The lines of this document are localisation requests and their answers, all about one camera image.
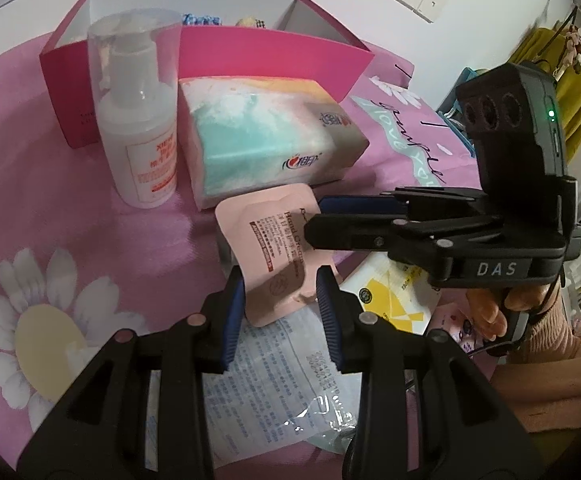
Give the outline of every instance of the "bottle label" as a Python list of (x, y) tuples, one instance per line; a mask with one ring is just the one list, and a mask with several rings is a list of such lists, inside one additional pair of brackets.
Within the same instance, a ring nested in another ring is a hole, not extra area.
[(173, 191), (177, 184), (174, 122), (159, 137), (126, 146), (126, 154), (140, 202), (156, 202)]

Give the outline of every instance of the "open pink box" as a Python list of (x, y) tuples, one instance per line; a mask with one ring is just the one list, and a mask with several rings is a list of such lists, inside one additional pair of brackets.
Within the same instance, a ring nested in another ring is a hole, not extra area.
[[(182, 28), (179, 76), (275, 76), (313, 79), (344, 99), (373, 53), (311, 0), (79, 0), (40, 53), (59, 125), (72, 148), (99, 140), (88, 71), (91, 23), (124, 10), (160, 7), (219, 16), (224, 25)], [(235, 27), (253, 16), (267, 28)]]

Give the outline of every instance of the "yellow packaging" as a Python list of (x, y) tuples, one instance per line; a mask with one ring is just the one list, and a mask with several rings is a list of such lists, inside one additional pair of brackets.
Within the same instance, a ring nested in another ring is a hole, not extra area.
[(419, 267), (398, 264), (386, 253), (371, 253), (341, 288), (355, 294), (364, 310), (399, 330), (421, 335), (441, 295), (426, 280), (426, 272)]

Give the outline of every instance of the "camera lens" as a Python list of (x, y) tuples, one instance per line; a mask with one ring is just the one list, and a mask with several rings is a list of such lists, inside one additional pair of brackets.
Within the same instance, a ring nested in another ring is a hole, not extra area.
[(494, 130), (497, 127), (497, 108), (495, 108), (495, 103), (490, 97), (482, 99), (482, 114), (484, 114), (487, 126)]
[(464, 117), (466, 118), (466, 122), (469, 124), (475, 124), (475, 122), (477, 122), (477, 114), (475, 113), (473, 105), (467, 104), (464, 107)]
[(522, 122), (522, 105), (513, 94), (506, 94), (503, 102), (506, 119), (511, 126), (519, 126)]

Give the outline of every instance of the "wall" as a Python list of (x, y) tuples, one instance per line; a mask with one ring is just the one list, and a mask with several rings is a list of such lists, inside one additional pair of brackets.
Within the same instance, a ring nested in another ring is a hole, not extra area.
[[(449, 0), (427, 23), (395, 0), (315, 0), (360, 38), (415, 64), (412, 89), (437, 106), (465, 66), (504, 62), (547, 0)], [(0, 54), (53, 30), (75, 0), (15, 0), (0, 9)], [(571, 0), (551, 0), (547, 22), (564, 18)]]

